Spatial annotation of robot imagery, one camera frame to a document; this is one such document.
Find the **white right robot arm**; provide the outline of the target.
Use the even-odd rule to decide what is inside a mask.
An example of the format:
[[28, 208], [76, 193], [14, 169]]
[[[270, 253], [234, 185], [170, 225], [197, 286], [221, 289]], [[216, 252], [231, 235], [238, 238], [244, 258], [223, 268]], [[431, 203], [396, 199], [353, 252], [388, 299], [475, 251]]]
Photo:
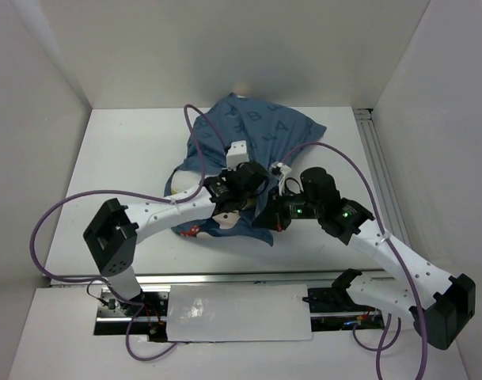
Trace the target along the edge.
[[287, 188], [290, 167], [271, 165], [278, 181], [253, 225], [283, 231], [292, 221], [315, 219], [329, 236], [365, 254], [403, 285], [384, 285], [356, 269], [333, 283], [332, 300], [341, 310], [373, 306], [410, 321], [430, 346], [446, 350], [473, 318], [476, 284], [466, 274], [454, 276], [436, 267], [393, 236], [368, 209], [343, 198], [334, 178], [320, 167], [301, 173], [301, 190]]

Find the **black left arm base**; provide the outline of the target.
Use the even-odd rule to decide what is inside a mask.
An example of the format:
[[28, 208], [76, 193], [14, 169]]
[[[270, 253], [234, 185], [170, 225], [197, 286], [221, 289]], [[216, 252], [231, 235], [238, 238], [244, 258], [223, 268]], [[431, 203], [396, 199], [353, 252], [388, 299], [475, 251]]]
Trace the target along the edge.
[[144, 303], [139, 311], [138, 305], [120, 302], [111, 291], [100, 288], [98, 294], [92, 292], [88, 284], [86, 294], [97, 301], [97, 313], [93, 334], [95, 336], [123, 336], [131, 324], [130, 335], [145, 336], [149, 342], [168, 341], [166, 326], [169, 307], [168, 291], [146, 291], [135, 302]]

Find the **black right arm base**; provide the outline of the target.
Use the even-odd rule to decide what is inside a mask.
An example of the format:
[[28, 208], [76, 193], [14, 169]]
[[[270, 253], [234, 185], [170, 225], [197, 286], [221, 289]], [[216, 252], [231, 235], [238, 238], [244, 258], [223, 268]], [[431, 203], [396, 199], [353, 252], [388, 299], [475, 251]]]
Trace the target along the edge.
[[311, 330], [314, 333], [385, 327], [380, 311], [372, 306], [354, 303], [347, 294], [352, 281], [361, 274], [359, 270], [348, 269], [329, 287], [308, 289], [307, 296], [302, 301], [309, 306]]

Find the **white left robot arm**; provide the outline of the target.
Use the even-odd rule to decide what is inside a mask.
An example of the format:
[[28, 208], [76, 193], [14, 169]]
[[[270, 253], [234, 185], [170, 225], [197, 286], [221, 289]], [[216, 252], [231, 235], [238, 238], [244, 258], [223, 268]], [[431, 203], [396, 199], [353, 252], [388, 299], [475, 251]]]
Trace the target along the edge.
[[161, 202], [123, 205], [116, 198], [105, 201], [83, 238], [116, 298], [116, 308], [131, 317], [150, 303], [132, 267], [137, 244], [187, 222], [236, 213], [257, 197], [259, 187], [268, 182], [268, 171], [257, 162], [248, 161]]

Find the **white pillow yellow underside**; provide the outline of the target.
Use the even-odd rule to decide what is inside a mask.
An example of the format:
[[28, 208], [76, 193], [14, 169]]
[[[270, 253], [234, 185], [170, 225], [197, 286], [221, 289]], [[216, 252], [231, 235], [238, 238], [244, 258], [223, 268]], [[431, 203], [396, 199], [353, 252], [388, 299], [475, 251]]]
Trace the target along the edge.
[[170, 179], [170, 194], [183, 194], [184, 197], [193, 194], [202, 180], [201, 173], [178, 169]]

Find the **blue printed pillowcase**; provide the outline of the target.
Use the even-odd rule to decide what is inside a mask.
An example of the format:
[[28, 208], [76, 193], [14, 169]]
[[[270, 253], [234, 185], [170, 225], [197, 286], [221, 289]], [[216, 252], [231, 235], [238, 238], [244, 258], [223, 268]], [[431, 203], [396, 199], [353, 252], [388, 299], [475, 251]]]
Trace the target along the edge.
[[[226, 167], [224, 147], [233, 142], [246, 141], [249, 158], [265, 168], [275, 162], [291, 166], [301, 153], [296, 147], [321, 140], [327, 127], [293, 108], [232, 93], [204, 117], [197, 117], [193, 130], [205, 158], [205, 174], [212, 177]], [[183, 238], [244, 236], [273, 245], [269, 230], [252, 228], [252, 221], [267, 200], [268, 191], [264, 191], [248, 202], [243, 211], [193, 220], [174, 226], [171, 231]]]

